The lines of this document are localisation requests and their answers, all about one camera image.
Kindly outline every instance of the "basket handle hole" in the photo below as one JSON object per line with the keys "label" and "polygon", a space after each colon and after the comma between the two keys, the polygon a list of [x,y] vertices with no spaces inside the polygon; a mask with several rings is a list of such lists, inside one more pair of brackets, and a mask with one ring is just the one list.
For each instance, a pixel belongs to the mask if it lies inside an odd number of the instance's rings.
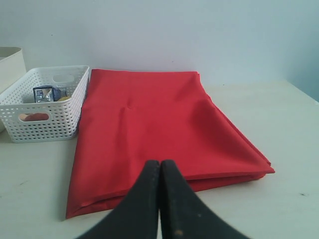
{"label": "basket handle hole", "polygon": [[19,119],[23,122],[45,121],[49,119],[49,115],[47,113],[19,114]]}
{"label": "basket handle hole", "polygon": [[53,76],[53,81],[56,83],[73,82],[74,76],[72,76],[72,75],[55,75],[55,76]]}

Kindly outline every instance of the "white table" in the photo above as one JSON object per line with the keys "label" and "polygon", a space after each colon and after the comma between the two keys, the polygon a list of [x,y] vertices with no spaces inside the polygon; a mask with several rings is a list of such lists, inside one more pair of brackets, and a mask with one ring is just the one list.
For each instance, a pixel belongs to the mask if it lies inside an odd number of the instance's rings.
{"label": "white table", "polygon": [[[319,103],[288,82],[206,90],[276,173],[200,198],[252,239],[319,238]],[[108,213],[64,219],[75,145],[0,134],[0,238],[72,239]]]}

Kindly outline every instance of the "yellow object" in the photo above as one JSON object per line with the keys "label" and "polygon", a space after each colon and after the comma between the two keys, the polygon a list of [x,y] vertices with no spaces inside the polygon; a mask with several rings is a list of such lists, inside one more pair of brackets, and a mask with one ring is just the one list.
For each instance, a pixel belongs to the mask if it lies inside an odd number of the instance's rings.
{"label": "yellow object", "polygon": [[69,98],[71,98],[71,97],[65,96],[65,97],[60,98],[58,101],[66,101],[66,100],[69,99]]}

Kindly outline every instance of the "light blue wall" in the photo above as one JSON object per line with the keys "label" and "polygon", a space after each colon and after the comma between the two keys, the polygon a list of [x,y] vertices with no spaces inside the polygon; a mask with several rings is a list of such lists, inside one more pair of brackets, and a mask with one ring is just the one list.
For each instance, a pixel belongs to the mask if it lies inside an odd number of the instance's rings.
{"label": "light blue wall", "polygon": [[0,45],[22,46],[27,68],[197,70],[217,84],[291,79],[312,95],[318,31],[319,0],[10,0],[0,7]]}

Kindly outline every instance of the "folded red cloth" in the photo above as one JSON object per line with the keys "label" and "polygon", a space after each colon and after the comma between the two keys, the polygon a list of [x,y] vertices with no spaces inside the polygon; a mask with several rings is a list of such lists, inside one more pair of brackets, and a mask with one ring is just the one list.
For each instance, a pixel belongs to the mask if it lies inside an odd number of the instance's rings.
{"label": "folded red cloth", "polygon": [[197,72],[92,70],[66,217],[114,208],[149,159],[173,159],[195,191],[274,173]]}

